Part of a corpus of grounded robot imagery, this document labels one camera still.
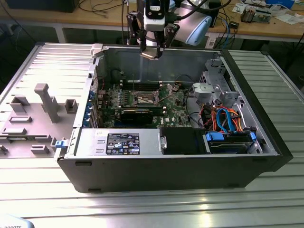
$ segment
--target open computer chassis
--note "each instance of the open computer chassis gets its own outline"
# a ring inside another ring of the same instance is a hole
[[[244,187],[292,159],[228,51],[103,46],[90,69],[58,149],[77,191]]]

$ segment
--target metal table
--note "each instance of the metal table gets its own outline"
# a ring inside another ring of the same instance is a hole
[[[34,82],[49,82],[56,76],[57,83],[50,85],[51,95],[61,89],[73,91],[75,86],[81,89],[85,69],[62,74],[73,65],[88,66],[90,48],[50,43],[36,46],[0,96],[0,123],[11,111],[7,104],[11,96],[18,91],[28,97],[32,89],[27,88]],[[36,228],[303,227],[303,95],[269,56],[230,53],[293,153],[294,159],[279,171],[264,173],[245,189],[85,194],[74,190],[53,158],[0,159],[0,212],[26,218]],[[43,63],[59,59],[56,68],[44,70]],[[65,96],[78,98],[73,92]]]

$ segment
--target paper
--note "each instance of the paper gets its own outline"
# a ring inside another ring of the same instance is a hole
[[[294,25],[294,24],[298,23],[298,20],[296,19],[296,17],[292,16],[292,15],[289,15],[289,14],[284,14],[284,15],[278,16],[276,18],[283,21],[283,22],[286,22],[290,25]]]

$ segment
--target power supply label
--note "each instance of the power supply label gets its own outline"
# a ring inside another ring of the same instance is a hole
[[[123,133],[108,134],[106,145],[108,155],[138,155],[139,154],[139,134]]]

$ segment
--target motherboard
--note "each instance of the motherboard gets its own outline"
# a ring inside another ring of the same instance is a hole
[[[191,127],[180,84],[112,85],[98,92],[99,127]]]

